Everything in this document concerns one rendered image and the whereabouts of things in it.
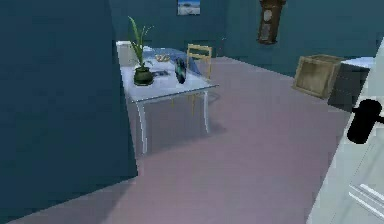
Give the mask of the white room door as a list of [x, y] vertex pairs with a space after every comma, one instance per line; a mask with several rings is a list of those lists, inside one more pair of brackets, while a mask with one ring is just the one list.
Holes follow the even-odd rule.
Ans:
[[[379, 101], [384, 117], [384, 38], [354, 108], [364, 99]], [[384, 224], [384, 124], [355, 144], [347, 138], [353, 118], [352, 112], [305, 224]]]

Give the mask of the light wooden crate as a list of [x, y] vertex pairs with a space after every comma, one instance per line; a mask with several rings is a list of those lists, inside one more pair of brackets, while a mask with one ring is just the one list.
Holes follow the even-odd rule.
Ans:
[[320, 99], [328, 98], [342, 61], [342, 57], [326, 54], [301, 56], [292, 87]]

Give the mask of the dark grey cabinet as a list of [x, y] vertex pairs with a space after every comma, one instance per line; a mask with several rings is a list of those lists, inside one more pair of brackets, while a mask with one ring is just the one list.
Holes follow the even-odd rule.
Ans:
[[373, 57], [359, 57], [342, 61], [328, 104], [351, 112], [373, 63]]

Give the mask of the framed sky picture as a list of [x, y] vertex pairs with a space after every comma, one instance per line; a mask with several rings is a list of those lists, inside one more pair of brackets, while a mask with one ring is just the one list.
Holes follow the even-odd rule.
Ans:
[[177, 14], [179, 16], [199, 15], [200, 0], [177, 0]]

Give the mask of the white glass-top table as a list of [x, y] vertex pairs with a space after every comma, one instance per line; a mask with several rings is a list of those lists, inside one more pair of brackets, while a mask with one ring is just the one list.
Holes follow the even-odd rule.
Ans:
[[202, 93], [204, 99], [204, 125], [206, 132], [209, 133], [209, 90], [217, 87], [217, 84], [212, 83], [204, 76], [198, 75], [189, 69], [186, 70], [185, 83], [180, 84], [176, 78], [176, 64], [173, 61], [157, 62], [154, 59], [150, 59], [150, 62], [151, 65], [149, 68], [151, 72], [167, 71], [169, 75], [155, 77], [153, 82], [148, 86], [138, 86], [134, 83], [134, 67], [123, 66], [120, 68], [126, 99], [129, 103], [135, 104], [138, 110], [142, 153], [146, 154], [148, 151], [145, 113], [145, 105], [148, 103], [170, 100], [183, 95]]

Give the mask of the dark blue-green vase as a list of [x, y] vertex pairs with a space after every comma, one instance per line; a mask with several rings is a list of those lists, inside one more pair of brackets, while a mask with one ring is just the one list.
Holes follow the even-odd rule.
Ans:
[[186, 81], [186, 65], [181, 58], [175, 61], [175, 74], [178, 82], [184, 84]]

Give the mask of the brown wall pendulum clock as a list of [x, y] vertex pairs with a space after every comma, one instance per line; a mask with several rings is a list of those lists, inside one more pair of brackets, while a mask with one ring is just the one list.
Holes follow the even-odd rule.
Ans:
[[277, 42], [281, 12], [286, 0], [259, 0], [261, 5], [258, 42], [272, 45]]

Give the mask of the green potted house plant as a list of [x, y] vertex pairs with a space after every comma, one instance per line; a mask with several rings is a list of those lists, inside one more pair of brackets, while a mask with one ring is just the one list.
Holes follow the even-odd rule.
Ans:
[[138, 61], [138, 67], [135, 68], [133, 77], [134, 84], [137, 86], [149, 86], [153, 83], [154, 77], [150, 72], [150, 68], [145, 65], [146, 61], [144, 60], [143, 52], [144, 36], [150, 30], [150, 27], [143, 26], [141, 29], [139, 29], [135, 20], [131, 16], [129, 16], [129, 20], [132, 24], [132, 30], [135, 36], [135, 40], [131, 42], [131, 45]]

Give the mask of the light wooden chair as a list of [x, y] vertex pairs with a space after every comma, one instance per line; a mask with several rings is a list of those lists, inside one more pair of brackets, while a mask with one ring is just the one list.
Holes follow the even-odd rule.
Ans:
[[[185, 58], [177, 57], [177, 58], [181, 58], [186, 65], [186, 80], [187, 80], [188, 73], [190, 73], [194, 77], [201, 78], [204, 81], [210, 80], [211, 72], [212, 72], [212, 51], [213, 51], [213, 48], [206, 45], [198, 45], [198, 44], [192, 44], [192, 43], [189, 43], [187, 45]], [[206, 64], [207, 69], [205, 73], [202, 73], [197, 68], [193, 67], [193, 64], [195, 63], [195, 59], [197, 59], [198, 61], [202, 61], [203, 63]]]

